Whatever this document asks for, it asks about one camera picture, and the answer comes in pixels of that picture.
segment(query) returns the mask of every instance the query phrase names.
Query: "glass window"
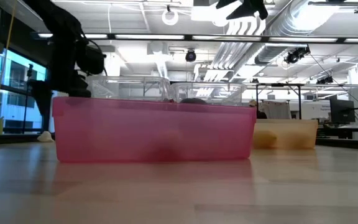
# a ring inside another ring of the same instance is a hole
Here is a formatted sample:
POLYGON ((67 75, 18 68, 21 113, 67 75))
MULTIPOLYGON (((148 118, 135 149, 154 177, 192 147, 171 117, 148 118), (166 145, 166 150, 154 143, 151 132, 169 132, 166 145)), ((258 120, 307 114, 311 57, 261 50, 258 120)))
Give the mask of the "glass window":
MULTIPOLYGON (((4 54, 5 50, 4 53, 0 54, 0 76, 4 63, 4 54)), ((44 81, 47 73, 45 67, 8 50, 5 72, 2 76, 2 84, 25 90, 26 82, 29 79, 27 77, 27 72, 29 71, 30 64, 33 65, 33 72, 30 79, 44 81)))
MULTIPOLYGON (((6 90, 0 92, 0 118, 4 119, 4 128, 23 128, 25 95, 6 90)), ((33 97, 27 100, 27 112, 25 117, 26 128, 42 128, 42 116, 33 97)))

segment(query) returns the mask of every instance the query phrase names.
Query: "clear plastic container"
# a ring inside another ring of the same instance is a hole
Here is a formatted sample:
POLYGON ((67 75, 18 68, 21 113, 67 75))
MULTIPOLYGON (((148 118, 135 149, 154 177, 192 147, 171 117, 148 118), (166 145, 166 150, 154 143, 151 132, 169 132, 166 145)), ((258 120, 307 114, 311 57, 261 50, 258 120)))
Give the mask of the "clear plastic container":
POLYGON ((255 108, 94 98, 53 99, 61 162, 247 159, 255 108))
POLYGON ((246 86, 241 83, 183 82, 172 85, 175 101, 199 98, 210 105, 242 106, 242 93, 246 86))
POLYGON ((147 101, 168 101, 173 98, 170 82, 166 78, 94 75, 87 77, 86 82, 93 98, 147 101))

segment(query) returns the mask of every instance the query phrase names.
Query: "wooden floor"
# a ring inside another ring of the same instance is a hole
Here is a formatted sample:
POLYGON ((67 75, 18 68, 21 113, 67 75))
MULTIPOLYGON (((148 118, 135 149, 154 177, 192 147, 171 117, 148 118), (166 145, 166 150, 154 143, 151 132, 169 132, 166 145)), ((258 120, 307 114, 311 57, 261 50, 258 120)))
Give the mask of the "wooden floor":
POLYGON ((358 151, 249 161, 60 164, 54 144, 0 146, 0 223, 358 223, 358 151))

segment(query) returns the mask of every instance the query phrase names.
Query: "ceiling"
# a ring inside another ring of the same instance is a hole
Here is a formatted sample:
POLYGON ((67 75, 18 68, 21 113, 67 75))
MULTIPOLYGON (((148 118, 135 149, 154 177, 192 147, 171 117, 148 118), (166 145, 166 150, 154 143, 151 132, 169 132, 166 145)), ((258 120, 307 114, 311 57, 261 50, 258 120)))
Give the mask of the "ceiling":
MULTIPOLYGON (((7 12, 11 12, 13 2, 14 0, 0 0, 0 6, 7 12)), ((165 6, 144 5, 142 8, 138 3, 123 5, 83 4, 80 0, 77 0, 77 2, 55 1, 55 4, 72 13, 82 23, 85 33, 225 34, 227 32, 228 26, 218 27, 210 21, 192 21, 190 15, 193 0, 180 0, 180 2, 180 5, 172 6, 173 9, 182 12, 178 14, 179 20, 174 26, 168 26, 162 21, 165 6)), ((289 0, 275 0, 276 6, 273 9, 269 9, 268 26, 270 21, 288 2, 289 0)), ((314 30, 311 35, 358 36, 358 14, 354 14, 352 10, 335 13, 327 22, 314 30)), ((17 5, 16 17, 38 32, 48 32, 40 18, 32 13, 20 0, 17 5)), ((126 62, 121 69, 122 75, 148 75, 153 70, 157 70, 155 63, 140 62, 138 60, 145 55, 147 42, 98 41, 98 44, 113 45, 118 49, 122 59, 126 62)), ((197 63, 210 63, 221 44, 212 42, 169 42, 168 46, 170 52, 174 53, 173 60, 166 63, 168 72, 193 72, 197 63), (195 63, 185 62, 186 49, 196 50, 198 57, 195 63)), ((340 82, 346 81, 347 69, 358 62, 358 45, 313 44, 310 45, 310 49, 311 54, 319 64, 325 70, 332 69, 334 76, 340 82)), ((266 82, 282 82, 291 78, 291 80, 300 82, 323 71, 310 56, 291 67, 288 67, 282 61, 282 56, 277 57, 272 63, 272 65, 277 66, 263 69, 261 72, 264 75, 260 79, 266 82)))

